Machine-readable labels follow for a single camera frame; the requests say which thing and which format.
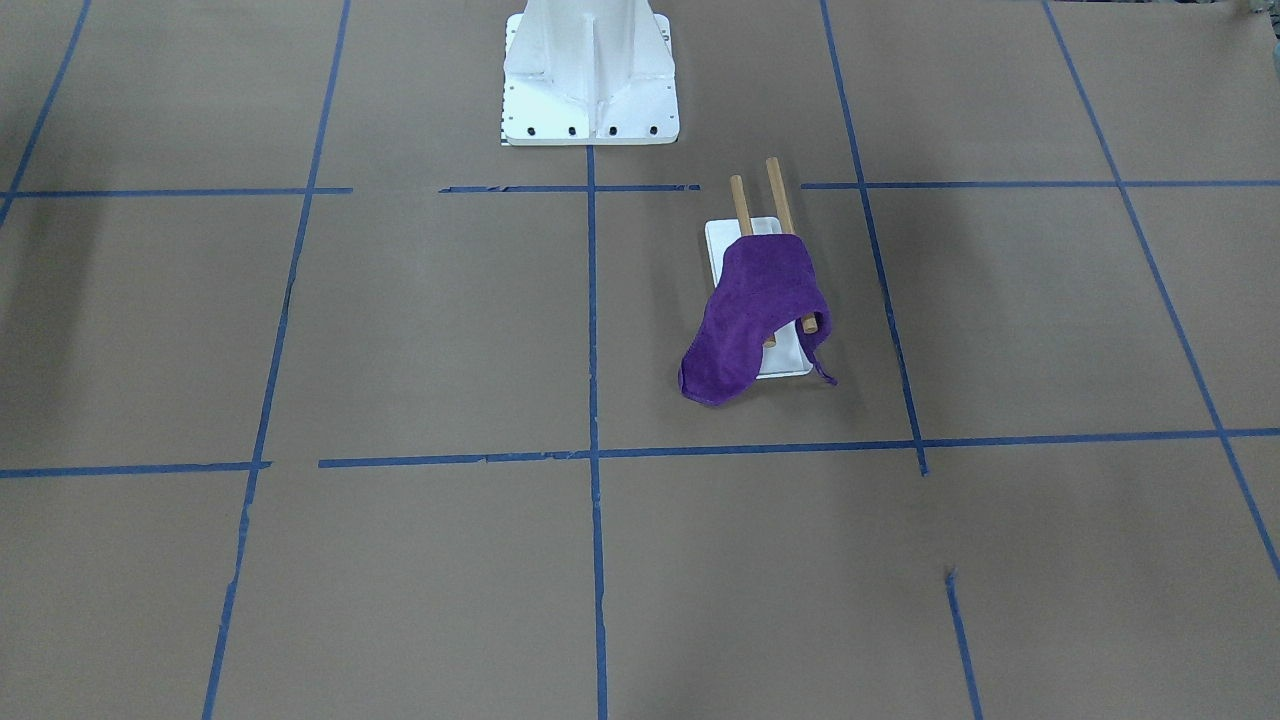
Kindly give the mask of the purple microfiber towel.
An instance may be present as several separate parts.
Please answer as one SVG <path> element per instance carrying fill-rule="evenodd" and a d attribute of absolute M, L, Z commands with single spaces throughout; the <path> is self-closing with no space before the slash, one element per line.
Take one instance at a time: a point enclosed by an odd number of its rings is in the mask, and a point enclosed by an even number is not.
<path fill-rule="evenodd" d="M 809 313 L 819 324 L 815 334 L 801 331 Z M 707 406 L 739 397 L 760 373 L 767 338 L 786 325 L 797 333 L 805 360 L 835 384 L 817 357 L 831 334 L 829 305 L 804 240 L 786 233 L 735 240 L 722 255 L 719 282 L 681 360 L 681 393 Z"/>

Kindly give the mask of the white rack base tray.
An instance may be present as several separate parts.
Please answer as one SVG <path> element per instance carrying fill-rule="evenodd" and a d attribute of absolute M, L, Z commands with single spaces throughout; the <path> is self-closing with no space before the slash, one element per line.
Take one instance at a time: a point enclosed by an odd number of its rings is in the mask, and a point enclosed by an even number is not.
<path fill-rule="evenodd" d="M 804 242 L 782 232 L 773 217 L 751 219 L 741 232 L 737 219 L 708 222 L 704 228 L 713 288 L 691 346 L 704 368 L 701 378 L 736 395 L 756 378 L 806 375 L 824 334 L 806 337 L 801 319 L 824 311 Z"/>

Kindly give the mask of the wooden rack rod rear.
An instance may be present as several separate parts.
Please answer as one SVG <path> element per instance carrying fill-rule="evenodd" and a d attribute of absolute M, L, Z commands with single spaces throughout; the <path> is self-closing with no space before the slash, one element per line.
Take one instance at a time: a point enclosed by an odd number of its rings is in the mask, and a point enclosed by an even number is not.
<path fill-rule="evenodd" d="M 794 223 L 794 214 L 788 201 L 787 187 L 780 159 L 777 156 L 768 156 L 765 159 L 765 172 L 768 174 L 771 197 L 774 204 L 774 211 L 780 222 L 780 228 L 786 234 L 797 234 Z M 803 316 L 800 322 L 804 334 L 815 334 L 818 332 L 819 324 L 813 313 Z"/>

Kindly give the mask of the wooden rack rod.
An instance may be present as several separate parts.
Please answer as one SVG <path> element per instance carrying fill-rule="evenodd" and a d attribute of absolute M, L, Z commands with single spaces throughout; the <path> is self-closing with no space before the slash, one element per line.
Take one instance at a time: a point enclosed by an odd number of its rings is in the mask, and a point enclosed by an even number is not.
<path fill-rule="evenodd" d="M 768 174 L 771 197 L 774 204 L 774 211 L 780 222 L 780 228 L 786 234 L 797 234 L 794 223 L 794 214 L 788 201 L 787 187 L 780 159 L 777 156 L 768 156 L 765 159 L 765 172 Z M 815 334 L 818 332 L 819 324 L 813 313 L 803 316 L 800 322 L 804 334 Z"/>
<path fill-rule="evenodd" d="M 730 177 L 730 196 L 733 204 L 735 218 L 739 225 L 739 234 L 741 237 L 754 236 L 756 231 L 760 229 L 764 231 L 772 229 L 768 222 L 765 222 L 763 225 L 756 225 L 755 218 L 749 208 L 748 193 L 744 179 L 739 174 L 733 174 Z"/>

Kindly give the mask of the wooden rack rod front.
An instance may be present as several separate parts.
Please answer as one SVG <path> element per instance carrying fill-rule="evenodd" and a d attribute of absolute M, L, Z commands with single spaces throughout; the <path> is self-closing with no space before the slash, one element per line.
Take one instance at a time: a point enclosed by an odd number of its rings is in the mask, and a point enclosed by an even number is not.
<path fill-rule="evenodd" d="M 733 204 L 735 218 L 739 225 L 739 234 L 741 237 L 754 236 L 756 231 L 760 229 L 764 231 L 772 229 L 768 222 L 765 222 L 763 225 L 756 225 L 755 218 L 749 208 L 748 193 L 744 179 L 739 174 L 733 174 L 730 177 L 730 196 Z"/>

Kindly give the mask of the white pedestal column base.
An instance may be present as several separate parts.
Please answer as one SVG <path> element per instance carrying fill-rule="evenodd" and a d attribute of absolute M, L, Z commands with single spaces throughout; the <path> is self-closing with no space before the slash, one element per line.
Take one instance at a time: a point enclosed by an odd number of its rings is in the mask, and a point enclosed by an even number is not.
<path fill-rule="evenodd" d="M 648 1 L 529 1 L 506 22 L 500 141 L 644 146 L 678 140 L 667 15 Z"/>

